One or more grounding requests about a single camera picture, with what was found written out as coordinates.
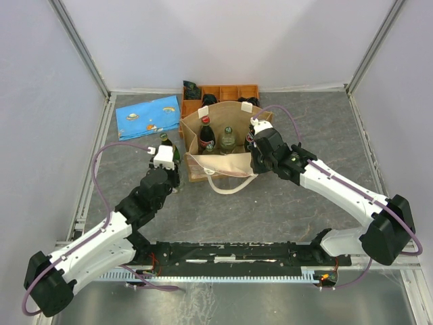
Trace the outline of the green glass beverage bottle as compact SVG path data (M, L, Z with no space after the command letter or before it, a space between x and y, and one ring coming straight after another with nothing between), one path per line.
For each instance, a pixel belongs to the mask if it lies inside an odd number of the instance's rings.
M172 143L172 141L168 138L168 135L166 133L160 134L160 140L161 140L161 144L163 146L170 146L172 148L173 161L175 164L179 165L181 162L181 155L180 155L179 149L176 147L176 145L174 143Z

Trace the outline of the burlap canvas tote bag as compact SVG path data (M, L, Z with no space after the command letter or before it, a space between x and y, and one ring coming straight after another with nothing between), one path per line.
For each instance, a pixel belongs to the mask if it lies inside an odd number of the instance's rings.
M184 162L190 182L207 181L211 188L219 194L234 194L245 188L257 174L253 172L251 153L244 149L244 141L249 132L250 119L258 115L259 120L271 122L273 113L261 112L260 108L248 102L219 102L205 106L180 120L183 139L185 142ZM210 118L210 127L214 131L216 139L220 139L226 127L233 129L236 147L228 155L219 153L219 145L216 145L212 154L199 153L199 134L202 128L201 118ZM236 177L243 179L236 188L223 190L215 186L214 179Z

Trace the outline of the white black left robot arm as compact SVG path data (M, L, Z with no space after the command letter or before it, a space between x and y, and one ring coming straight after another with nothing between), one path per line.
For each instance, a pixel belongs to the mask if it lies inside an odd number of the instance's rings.
M152 167L101 223L57 251L35 253L24 278L23 313L52 317L100 275L130 262L146 262L150 242L139 229L156 216L179 182L177 166Z

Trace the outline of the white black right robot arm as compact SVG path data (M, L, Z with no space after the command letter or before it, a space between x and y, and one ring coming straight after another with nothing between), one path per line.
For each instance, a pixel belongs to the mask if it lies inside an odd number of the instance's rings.
M316 192L345 210L359 227L327 230L312 245L311 259L325 265L340 255L365 253L382 265L392 265L415 234L409 201L367 190L341 176L300 145L287 145L273 127L254 129L250 147L257 174L273 172L280 179Z

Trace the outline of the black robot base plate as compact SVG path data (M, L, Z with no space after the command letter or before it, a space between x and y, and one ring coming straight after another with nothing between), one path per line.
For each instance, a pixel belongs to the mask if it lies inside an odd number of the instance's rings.
M331 257L318 244L157 242L133 265L156 266L161 276L282 275L302 267L350 266L349 256Z

